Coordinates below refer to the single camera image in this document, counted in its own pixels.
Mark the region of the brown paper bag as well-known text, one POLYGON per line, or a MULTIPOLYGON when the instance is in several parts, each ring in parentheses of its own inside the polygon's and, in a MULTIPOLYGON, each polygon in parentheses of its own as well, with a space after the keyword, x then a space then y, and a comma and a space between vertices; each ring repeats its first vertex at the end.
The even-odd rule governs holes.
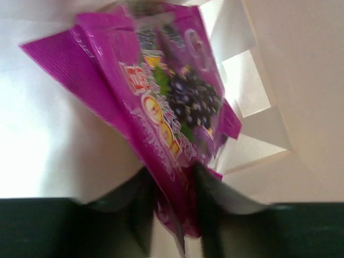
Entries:
MULTIPOLYGON (((141 167, 22 42, 107 1, 1 1, 1 197, 93 201, 141 167)), ((196 1, 242 121, 214 163, 264 203, 343 200, 343 1, 196 1)))

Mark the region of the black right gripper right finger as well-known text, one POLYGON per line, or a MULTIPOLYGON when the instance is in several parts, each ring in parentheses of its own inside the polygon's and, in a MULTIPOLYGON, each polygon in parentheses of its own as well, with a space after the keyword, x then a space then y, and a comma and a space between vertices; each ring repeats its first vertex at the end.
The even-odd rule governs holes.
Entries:
POLYGON ((193 166, 204 257, 343 257, 342 203, 262 204, 193 166))

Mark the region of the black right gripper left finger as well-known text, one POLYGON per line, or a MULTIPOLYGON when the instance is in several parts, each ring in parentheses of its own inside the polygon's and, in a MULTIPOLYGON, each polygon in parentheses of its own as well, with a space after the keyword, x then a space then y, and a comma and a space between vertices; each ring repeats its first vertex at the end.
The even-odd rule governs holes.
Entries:
POLYGON ((101 198, 1 200, 1 257, 149 257, 154 182, 142 168, 101 198))

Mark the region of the small magenta snack packet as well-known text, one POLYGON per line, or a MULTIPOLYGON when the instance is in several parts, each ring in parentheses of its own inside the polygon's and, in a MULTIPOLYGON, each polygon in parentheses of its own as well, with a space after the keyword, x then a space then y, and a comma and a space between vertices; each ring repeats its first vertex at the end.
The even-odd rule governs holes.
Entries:
POLYGON ((199 8, 119 2, 21 49, 131 144, 159 186, 161 222, 199 237, 191 168, 241 130, 199 8))

